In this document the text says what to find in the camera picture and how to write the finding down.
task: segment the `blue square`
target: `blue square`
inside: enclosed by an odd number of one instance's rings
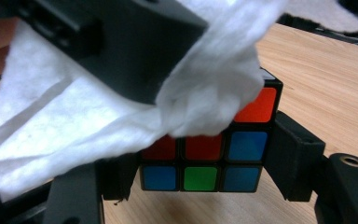
[[[145,190],[176,190],[176,168],[173,166],[145,166]]]
[[[226,192],[254,192],[260,169],[256,167],[228,167],[223,182]]]
[[[230,161],[261,161],[267,142],[265,132],[235,132],[227,158]]]

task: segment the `wooden table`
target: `wooden table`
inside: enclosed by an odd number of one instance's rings
[[[262,66],[283,83],[280,110],[322,138],[325,155],[358,156],[358,47],[274,25],[257,45]],[[283,200],[267,172],[257,193],[140,190],[105,202],[106,223],[316,223],[313,205]]]

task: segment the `rubik's cube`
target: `rubik's cube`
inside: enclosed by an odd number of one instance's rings
[[[266,70],[264,79],[258,97],[219,135],[164,136],[143,150],[143,190],[255,192],[283,86]]]

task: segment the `green square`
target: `green square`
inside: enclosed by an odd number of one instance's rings
[[[186,167],[185,190],[212,191],[215,190],[217,168],[215,167]]]

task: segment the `white cloth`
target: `white cloth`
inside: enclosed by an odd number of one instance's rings
[[[18,25],[0,84],[3,201],[80,164],[148,147],[167,133],[217,134],[254,100],[263,86],[255,42],[286,0],[180,2],[210,28],[164,82],[157,106],[117,95],[25,23]]]

